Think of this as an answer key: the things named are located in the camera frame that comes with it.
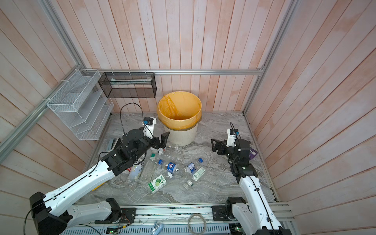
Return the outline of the white cap tall bottle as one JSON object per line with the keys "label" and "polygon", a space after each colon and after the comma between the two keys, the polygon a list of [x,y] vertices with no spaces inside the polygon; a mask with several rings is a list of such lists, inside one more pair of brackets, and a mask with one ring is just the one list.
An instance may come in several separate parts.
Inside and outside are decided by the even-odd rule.
{"label": "white cap tall bottle", "polygon": [[136,187],[138,180],[142,174],[144,166],[142,164],[134,165],[128,175],[127,183],[130,187]]}

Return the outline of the blue label crushed bottle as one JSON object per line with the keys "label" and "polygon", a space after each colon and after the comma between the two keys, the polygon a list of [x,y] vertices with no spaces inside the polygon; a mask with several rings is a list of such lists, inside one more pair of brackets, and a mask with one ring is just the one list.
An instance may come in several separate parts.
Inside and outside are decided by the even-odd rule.
{"label": "blue label crushed bottle", "polygon": [[172,174],[181,174],[183,172],[182,166],[177,164],[176,162],[168,162],[160,159],[157,161],[157,165],[160,168],[165,169]]}

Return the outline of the green cap clear bottle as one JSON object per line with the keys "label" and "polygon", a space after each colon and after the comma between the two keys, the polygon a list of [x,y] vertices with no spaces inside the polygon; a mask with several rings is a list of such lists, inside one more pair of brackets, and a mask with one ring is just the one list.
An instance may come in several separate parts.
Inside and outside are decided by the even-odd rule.
{"label": "green cap clear bottle", "polygon": [[150,158],[146,161],[143,172],[141,174],[141,182],[149,182],[153,176],[154,168],[158,163],[158,157],[156,156],[155,153],[152,153]]}

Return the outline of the green lime label bottle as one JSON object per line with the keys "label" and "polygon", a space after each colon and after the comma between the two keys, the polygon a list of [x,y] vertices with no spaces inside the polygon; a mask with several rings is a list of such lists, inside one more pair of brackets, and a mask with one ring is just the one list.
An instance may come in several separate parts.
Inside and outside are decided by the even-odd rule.
{"label": "green lime label bottle", "polygon": [[172,178],[173,178],[172,173],[167,171],[167,172],[157,176],[151,182],[149,182],[147,187],[148,187],[148,189],[150,190],[151,193],[155,193],[155,192],[159,191],[161,188],[163,188],[164,186],[166,186],[167,183]]}

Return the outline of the green text bottle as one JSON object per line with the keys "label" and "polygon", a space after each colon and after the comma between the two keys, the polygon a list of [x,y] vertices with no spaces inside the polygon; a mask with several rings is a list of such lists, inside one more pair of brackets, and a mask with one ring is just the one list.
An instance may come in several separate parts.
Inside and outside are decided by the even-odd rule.
{"label": "green text bottle", "polygon": [[193,185],[195,185],[200,178],[205,174],[206,170],[201,167],[199,170],[197,170],[191,178],[189,178],[185,183],[184,183],[184,188],[186,190],[189,190]]}

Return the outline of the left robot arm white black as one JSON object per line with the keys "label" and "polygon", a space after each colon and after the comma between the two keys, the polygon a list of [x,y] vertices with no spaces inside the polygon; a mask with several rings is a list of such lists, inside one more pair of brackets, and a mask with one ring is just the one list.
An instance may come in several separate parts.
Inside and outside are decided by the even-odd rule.
{"label": "left robot arm white black", "polygon": [[32,216],[37,233],[59,235],[66,228],[87,222],[120,222],[123,219],[121,208],[113,198],[87,205],[75,203],[96,187],[139,163],[138,159],[150,148],[165,148],[168,136],[169,132],[154,137],[143,128],[133,129],[82,175],[51,192],[32,195],[28,215]]}

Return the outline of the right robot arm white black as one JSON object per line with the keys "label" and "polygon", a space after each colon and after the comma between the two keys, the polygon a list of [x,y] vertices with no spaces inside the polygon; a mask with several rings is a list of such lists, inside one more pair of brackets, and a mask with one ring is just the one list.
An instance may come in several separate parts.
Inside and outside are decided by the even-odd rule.
{"label": "right robot arm white black", "polygon": [[231,144],[211,139],[212,151],[227,157],[232,175],[245,194],[242,197],[229,197],[226,213],[230,220],[237,220],[247,235],[290,235],[271,210],[260,186],[258,174],[250,163],[250,142],[235,139]]}

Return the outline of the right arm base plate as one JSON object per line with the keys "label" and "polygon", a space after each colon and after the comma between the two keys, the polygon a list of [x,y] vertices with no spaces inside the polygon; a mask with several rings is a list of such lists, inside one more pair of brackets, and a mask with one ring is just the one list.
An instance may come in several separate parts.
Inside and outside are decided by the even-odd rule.
{"label": "right arm base plate", "polygon": [[230,213],[227,206],[212,206],[212,218],[214,221],[230,221],[235,218]]}

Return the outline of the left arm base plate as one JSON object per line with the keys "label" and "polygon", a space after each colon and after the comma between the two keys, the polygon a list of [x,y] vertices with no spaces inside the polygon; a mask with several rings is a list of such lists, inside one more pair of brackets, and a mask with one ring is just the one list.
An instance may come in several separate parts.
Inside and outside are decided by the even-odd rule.
{"label": "left arm base plate", "polygon": [[95,224],[132,224],[136,216],[136,208],[121,208],[119,211],[111,212],[105,220],[96,220]]}

